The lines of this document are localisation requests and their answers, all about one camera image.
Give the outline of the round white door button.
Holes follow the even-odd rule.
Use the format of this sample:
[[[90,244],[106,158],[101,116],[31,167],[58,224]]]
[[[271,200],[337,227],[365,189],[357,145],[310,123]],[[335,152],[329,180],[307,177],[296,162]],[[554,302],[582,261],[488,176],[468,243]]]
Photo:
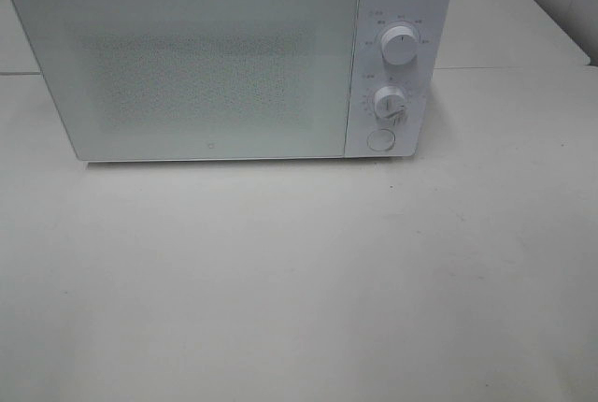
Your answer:
[[[394,147],[395,134],[389,129],[377,129],[367,138],[367,146],[376,152],[389,151]]]

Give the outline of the white timer knob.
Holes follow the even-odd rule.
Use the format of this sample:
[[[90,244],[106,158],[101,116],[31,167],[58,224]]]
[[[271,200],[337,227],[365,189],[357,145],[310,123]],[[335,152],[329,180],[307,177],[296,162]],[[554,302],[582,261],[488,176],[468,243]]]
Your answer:
[[[373,94],[373,109],[381,120],[394,120],[401,116],[406,103],[406,95],[400,87],[381,87]]]

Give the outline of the white microwave door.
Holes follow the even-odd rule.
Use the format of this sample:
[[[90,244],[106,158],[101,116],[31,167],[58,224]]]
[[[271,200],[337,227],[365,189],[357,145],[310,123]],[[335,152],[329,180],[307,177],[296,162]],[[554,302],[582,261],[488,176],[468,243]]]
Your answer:
[[[357,0],[12,0],[80,160],[338,157]]]

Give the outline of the upper white power knob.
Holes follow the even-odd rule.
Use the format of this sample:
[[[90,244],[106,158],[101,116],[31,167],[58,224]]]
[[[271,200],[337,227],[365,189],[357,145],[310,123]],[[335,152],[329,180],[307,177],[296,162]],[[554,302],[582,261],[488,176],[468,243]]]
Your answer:
[[[406,65],[418,54],[420,35],[409,23],[399,22],[386,28],[379,37],[383,60],[388,65]]]

